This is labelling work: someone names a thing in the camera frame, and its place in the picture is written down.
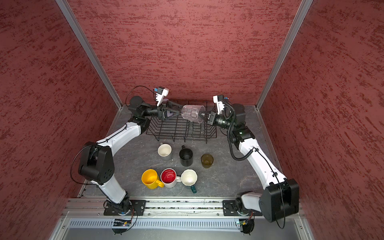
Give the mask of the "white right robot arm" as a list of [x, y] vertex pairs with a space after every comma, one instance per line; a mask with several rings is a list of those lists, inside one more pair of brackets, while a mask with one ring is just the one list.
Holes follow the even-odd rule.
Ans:
[[198, 114], [205, 123], [227, 130], [230, 154], [235, 161], [247, 160], [257, 174], [263, 193], [248, 192], [236, 199], [239, 214], [259, 212], [270, 223], [284, 220], [299, 212], [299, 184], [287, 179], [261, 149], [255, 135], [246, 125], [243, 105], [224, 101], [220, 112], [206, 111]]

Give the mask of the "clear plastic cup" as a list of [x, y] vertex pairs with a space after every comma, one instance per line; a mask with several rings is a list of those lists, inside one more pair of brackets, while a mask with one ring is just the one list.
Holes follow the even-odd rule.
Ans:
[[201, 124], [203, 119], [199, 116], [205, 111], [205, 107], [201, 105], [184, 105], [181, 111], [182, 118], [194, 123]]

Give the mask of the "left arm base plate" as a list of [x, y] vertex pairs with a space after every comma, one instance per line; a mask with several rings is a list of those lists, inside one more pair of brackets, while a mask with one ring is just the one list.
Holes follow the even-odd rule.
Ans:
[[143, 216], [146, 208], [146, 203], [146, 200], [130, 200], [129, 207], [123, 211], [118, 209], [115, 203], [106, 200], [104, 203], [104, 216]]

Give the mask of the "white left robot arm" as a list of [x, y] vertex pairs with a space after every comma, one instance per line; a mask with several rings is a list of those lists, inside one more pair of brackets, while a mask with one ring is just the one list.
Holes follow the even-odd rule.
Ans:
[[147, 131], [151, 118], [166, 122], [180, 115], [183, 106], [172, 101], [158, 106], [151, 105], [141, 97], [134, 96], [128, 109], [132, 116], [123, 127], [100, 141], [86, 143], [79, 152], [79, 175], [96, 185], [107, 197], [107, 206], [120, 216], [131, 214], [133, 207], [127, 191], [115, 178], [114, 155], [128, 142]]

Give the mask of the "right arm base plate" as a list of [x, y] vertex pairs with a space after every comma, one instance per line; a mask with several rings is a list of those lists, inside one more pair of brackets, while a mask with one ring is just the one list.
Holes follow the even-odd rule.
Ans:
[[251, 214], [256, 217], [262, 217], [262, 213], [246, 209], [240, 198], [235, 200], [223, 200], [223, 212], [224, 216], [243, 216], [250, 217]]

